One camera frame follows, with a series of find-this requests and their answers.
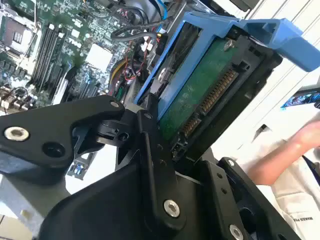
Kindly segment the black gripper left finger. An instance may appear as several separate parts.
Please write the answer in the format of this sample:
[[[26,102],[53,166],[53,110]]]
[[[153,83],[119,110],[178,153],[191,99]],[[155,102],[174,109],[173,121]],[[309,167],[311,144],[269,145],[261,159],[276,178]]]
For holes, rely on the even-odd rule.
[[[53,185],[77,156],[113,145],[119,149],[115,172],[138,167],[146,227],[180,231],[186,217],[157,117],[158,101],[152,94],[137,112],[101,95],[2,116],[0,171],[33,184]]]

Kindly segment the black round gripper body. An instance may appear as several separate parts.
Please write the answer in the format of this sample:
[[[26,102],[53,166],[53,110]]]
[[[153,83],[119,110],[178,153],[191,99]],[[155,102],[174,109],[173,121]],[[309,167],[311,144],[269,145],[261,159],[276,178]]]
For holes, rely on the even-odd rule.
[[[60,201],[43,221],[41,240],[164,240],[144,219],[139,169],[126,166]]]

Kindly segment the person's bare hand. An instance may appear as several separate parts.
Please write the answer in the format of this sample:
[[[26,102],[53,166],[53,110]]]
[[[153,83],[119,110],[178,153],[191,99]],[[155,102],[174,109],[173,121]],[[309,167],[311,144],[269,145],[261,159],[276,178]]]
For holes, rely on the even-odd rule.
[[[316,120],[306,124],[295,135],[294,141],[305,151],[320,146],[320,121]]]

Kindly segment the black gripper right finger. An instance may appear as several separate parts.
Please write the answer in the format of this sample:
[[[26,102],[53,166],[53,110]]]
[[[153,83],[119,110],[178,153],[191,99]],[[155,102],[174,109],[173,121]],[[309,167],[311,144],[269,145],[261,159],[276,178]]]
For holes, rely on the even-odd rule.
[[[213,240],[298,240],[240,166],[230,158],[198,163]]]

